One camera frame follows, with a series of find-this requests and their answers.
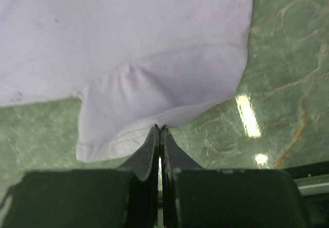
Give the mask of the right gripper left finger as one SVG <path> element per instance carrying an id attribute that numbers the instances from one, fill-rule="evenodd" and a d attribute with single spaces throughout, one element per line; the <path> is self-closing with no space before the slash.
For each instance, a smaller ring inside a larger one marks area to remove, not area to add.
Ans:
<path id="1" fill-rule="evenodd" d="M 30 171 L 2 203 L 1 227 L 154 227 L 160 131 L 114 169 Z"/>

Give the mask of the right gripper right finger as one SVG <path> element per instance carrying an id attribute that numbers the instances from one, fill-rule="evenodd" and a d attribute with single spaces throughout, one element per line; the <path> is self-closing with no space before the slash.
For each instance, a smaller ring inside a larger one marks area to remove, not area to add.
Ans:
<path id="1" fill-rule="evenodd" d="M 328 227 L 328 163 L 205 169 L 160 133 L 165 227 Z"/>

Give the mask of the purple t shirt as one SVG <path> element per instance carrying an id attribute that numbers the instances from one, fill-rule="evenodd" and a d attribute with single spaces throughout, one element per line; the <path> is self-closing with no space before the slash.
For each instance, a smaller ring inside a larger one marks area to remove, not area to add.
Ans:
<path id="1" fill-rule="evenodd" d="M 134 153 L 235 95 L 253 0 L 1 0 L 1 106 L 78 97 L 76 157 Z"/>

